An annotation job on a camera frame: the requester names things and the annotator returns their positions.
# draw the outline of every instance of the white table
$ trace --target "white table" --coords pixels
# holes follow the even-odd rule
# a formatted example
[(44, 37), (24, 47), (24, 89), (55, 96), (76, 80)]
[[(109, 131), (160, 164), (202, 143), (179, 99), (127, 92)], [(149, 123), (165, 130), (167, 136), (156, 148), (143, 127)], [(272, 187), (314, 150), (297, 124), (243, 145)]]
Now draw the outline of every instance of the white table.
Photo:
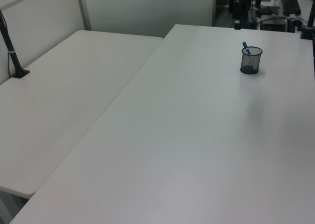
[(310, 41), (176, 25), (12, 224), (313, 224), (314, 131)]
[(30, 198), (161, 38), (78, 31), (0, 86), (0, 190)]

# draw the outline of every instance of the blue pen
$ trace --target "blue pen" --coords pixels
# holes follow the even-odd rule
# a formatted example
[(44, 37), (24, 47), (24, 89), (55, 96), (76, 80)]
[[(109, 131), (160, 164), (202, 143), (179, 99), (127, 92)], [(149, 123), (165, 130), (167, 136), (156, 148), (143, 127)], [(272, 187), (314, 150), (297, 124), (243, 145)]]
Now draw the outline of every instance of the blue pen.
[(248, 52), (248, 54), (250, 55), (251, 52), (250, 52), (250, 50), (248, 49), (248, 46), (247, 46), (246, 42), (243, 42), (243, 46), (244, 46), (245, 50)]

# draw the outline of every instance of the white wall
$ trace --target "white wall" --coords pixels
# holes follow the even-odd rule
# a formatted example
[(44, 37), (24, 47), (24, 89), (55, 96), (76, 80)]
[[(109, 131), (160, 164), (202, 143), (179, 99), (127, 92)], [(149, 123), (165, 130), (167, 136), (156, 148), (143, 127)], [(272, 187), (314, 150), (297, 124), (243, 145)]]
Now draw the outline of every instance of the white wall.
[(165, 37), (175, 24), (211, 26), (216, 0), (85, 0), (93, 31)]
[[(78, 0), (24, 0), (2, 12), (22, 67), (84, 29)], [(0, 84), (7, 79), (7, 48), (0, 36)]]

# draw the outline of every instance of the pen holder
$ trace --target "pen holder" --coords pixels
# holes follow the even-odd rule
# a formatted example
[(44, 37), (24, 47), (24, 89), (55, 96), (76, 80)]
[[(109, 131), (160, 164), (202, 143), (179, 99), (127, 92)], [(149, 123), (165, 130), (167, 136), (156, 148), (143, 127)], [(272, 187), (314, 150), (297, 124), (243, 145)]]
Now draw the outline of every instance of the pen holder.
[(251, 54), (247, 52), (246, 48), (242, 49), (243, 56), (241, 72), (243, 72), (244, 74), (253, 75), (258, 73), (262, 50), (257, 47), (248, 47), (248, 50)]

